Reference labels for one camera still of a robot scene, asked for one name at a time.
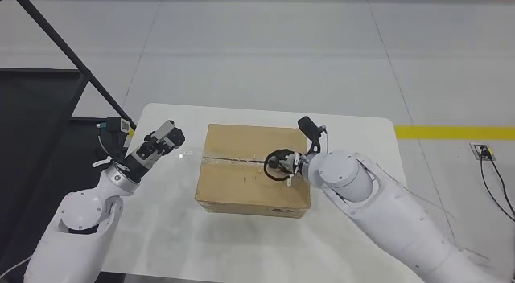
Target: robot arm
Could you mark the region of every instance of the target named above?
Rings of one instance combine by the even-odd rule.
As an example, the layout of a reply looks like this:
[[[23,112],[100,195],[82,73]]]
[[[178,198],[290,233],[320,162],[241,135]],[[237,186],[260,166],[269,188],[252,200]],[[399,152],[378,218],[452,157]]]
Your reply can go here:
[[[131,196],[159,158],[183,143],[183,132],[167,121],[122,162],[103,170],[95,188],[66,195],[38,243],[24,281],[94,282],[122,215],[121,197]]]
[[[308,154],[277,152],[281,154],[267,159],[265,170],[278,169],[289,177],[299,171],[377,246],[425,282],[500,283],[445,238],[401,183],[362,154],[322,154],[312,148]]]

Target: white table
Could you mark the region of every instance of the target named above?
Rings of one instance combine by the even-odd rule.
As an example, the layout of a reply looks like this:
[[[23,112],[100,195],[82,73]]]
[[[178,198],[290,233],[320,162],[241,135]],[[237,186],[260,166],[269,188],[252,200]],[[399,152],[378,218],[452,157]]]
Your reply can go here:
[[[132,197],[124,198],[124,212],[102,270],[224,283],[421,282],[318,189],[311,191],[311,210],[301,219],[210,214],[194,200],[210,123],[297,128],[304,115],[147,105],[130,151],[166,119],[175,121],[186,141],[155,164]],[[389,120],[309,116],[327,126],[330,150],[366,154],[406,183]]]

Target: yellow stripe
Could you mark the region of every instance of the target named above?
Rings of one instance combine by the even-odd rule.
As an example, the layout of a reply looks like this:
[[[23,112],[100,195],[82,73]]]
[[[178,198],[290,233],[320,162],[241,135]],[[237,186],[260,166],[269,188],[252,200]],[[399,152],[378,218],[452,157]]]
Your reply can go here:
[[[397,139],[509,140],[515,141],[515,127],[443,125],[398,125]]]

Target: brown cardboard box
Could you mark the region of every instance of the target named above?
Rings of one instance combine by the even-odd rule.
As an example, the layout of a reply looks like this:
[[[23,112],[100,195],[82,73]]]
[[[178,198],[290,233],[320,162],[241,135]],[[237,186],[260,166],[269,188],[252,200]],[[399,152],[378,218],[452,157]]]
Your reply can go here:
[[[262,163],[251,162],[283,148],[305,153],[307,140],[297,129],[209,125],[196,201],[210,212],[302,217],[311,205],[302,177],[288,187],[269,179]]]

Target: floor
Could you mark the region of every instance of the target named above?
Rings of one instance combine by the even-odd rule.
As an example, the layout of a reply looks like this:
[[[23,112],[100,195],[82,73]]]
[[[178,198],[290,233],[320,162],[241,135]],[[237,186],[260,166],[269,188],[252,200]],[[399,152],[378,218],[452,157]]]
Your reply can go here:
[[[136,122],[161,102],[515,123],[513,0],[32,1]],[[0,18],[0,66],[72,68],[14,0]],[[89,87],[74,115],[114,111]],[[399,140],[408,186],[457,246],[512,277],[515,227],[484,189],[471,140]],[[515,199],[515,143],[488,144]],[[490,165],[485,176],[501,197]]]

